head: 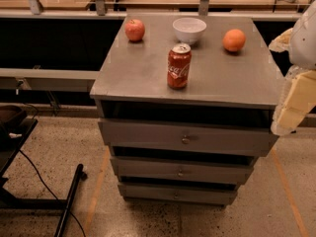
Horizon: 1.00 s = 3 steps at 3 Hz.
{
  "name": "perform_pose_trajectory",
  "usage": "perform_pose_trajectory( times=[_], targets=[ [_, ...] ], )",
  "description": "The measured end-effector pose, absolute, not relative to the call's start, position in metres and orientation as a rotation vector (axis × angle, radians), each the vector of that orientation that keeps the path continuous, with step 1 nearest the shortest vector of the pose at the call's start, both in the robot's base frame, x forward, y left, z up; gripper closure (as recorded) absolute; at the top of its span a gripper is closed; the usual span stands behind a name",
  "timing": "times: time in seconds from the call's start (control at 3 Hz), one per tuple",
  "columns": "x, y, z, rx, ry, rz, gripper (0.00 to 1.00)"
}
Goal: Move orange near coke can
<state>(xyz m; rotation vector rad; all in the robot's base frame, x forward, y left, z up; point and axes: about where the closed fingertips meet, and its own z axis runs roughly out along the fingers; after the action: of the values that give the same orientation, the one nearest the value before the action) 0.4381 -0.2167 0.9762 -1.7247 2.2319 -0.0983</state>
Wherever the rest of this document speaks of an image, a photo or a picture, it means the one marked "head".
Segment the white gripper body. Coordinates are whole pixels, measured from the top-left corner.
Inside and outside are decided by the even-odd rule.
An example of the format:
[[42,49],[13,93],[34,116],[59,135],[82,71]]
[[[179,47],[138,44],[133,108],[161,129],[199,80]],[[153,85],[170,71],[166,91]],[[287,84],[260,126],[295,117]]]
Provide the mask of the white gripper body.
[[316,69],[316,1],[296,21],[289,41],[289,60],[299,67]]

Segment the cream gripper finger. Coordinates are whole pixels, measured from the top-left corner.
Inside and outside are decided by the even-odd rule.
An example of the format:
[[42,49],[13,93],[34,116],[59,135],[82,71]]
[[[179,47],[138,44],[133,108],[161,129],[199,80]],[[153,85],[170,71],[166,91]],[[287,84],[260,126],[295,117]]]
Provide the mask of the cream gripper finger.
[[282,34],[271,41],[269,44],[269,50],[274,52],[290,51],[291,34],[292,28],[284,31]]
[[316,107],[316,71],[291,66],[285,75],[271,131],[284,136],[295,131]]

